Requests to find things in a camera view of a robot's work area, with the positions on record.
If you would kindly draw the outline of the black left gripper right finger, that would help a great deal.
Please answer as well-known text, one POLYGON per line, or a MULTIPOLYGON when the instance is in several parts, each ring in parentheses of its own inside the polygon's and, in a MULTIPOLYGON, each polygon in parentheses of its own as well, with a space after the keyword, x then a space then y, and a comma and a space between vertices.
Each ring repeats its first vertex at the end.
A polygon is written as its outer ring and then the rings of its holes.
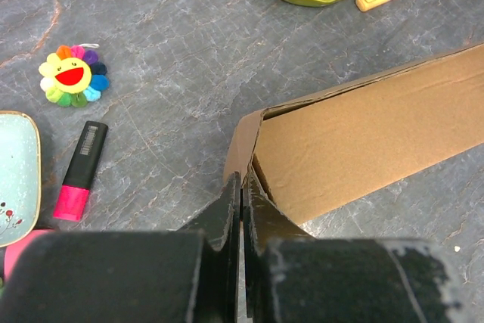
POLYGON ((463 322, 441 250, 413 238, 317 239, 248 174, 243 191, 247 314, 254 322, 463 322))

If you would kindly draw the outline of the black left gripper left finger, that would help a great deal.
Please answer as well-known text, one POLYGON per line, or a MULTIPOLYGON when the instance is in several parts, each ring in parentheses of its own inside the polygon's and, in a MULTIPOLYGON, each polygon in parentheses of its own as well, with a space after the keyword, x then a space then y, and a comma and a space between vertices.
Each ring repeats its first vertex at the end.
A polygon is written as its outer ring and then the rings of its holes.
POLYGON ((51 232, 20 255, 3 322, 234 322, 240 176, 175 231, 51 232))

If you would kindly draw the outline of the brown cardboard box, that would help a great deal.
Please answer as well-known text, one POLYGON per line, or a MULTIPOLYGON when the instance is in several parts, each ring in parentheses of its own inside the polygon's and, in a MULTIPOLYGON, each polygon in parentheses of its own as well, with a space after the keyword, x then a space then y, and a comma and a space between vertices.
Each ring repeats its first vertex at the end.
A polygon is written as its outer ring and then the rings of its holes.
POLYGON ((477 44, 244 116, 224 174, 302 224, 482 142, 477 44))

